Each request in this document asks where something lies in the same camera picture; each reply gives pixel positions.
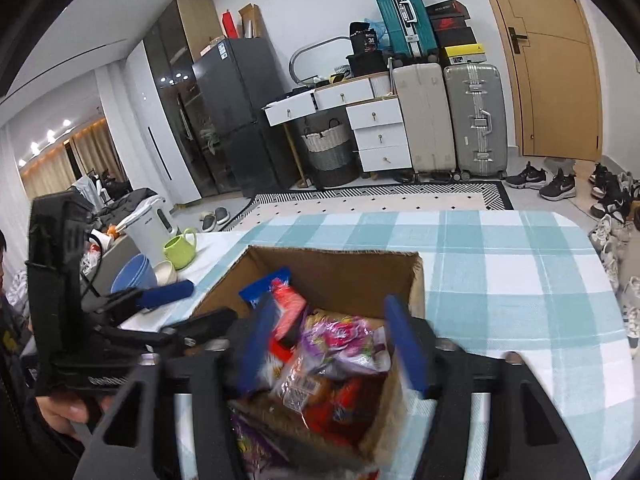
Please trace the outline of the operator left hand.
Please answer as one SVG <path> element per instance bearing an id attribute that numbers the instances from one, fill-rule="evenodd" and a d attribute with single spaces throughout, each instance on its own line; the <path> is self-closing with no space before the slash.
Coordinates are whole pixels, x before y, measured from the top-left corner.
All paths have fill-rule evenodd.
<path id="1" fill-rule="evenodd" d="M 80 440 L 76 425 L 87 425 L 89 410 L 76 392 L 58 391 L 50 396 L 37 396 L 36 402 L 43 419 L 59 434 Z"/>

